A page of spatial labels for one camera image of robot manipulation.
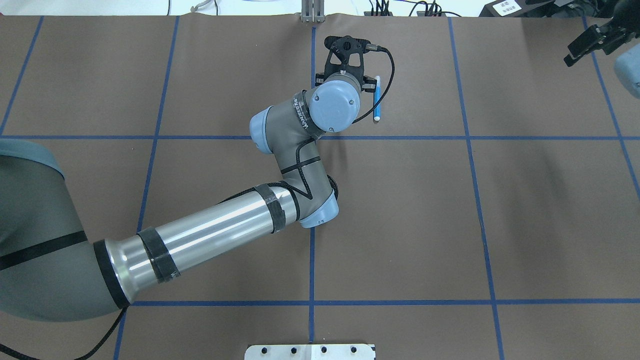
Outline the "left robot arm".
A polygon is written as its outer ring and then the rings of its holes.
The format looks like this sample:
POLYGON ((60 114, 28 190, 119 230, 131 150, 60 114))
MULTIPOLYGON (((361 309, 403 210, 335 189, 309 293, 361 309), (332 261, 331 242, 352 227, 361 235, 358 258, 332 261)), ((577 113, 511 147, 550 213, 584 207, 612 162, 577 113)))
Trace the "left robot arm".
POLYGON ((32 321, 84 321, 134 303, 155 284, 290 224, 313 228, 339 213, 336 185, 316 141, 346 130, 361 92, 377 81, 334 73, 310 91, 254 115, 250 136, 274 155, 282 180, 213 207, 90 243, 52 152, 23 139, 1 141, 1 310, 32 321))

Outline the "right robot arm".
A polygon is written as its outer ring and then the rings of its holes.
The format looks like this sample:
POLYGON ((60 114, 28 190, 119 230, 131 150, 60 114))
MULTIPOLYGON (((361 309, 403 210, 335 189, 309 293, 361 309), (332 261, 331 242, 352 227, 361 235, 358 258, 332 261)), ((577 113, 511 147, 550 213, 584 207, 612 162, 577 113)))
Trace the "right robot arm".
MULTIPOLYGON (((599 12, 610 18, 603 25, 590 25, 568 46, 568 55, 563 58, 570 68, 586 55, 602 50, 610 55, 622 45, 640 36, 640 2, 638 0, 608 0, 599 12)), ((636 44, 617 57, 614 71, 626 91, 640 98, 640 55, 636 44)))

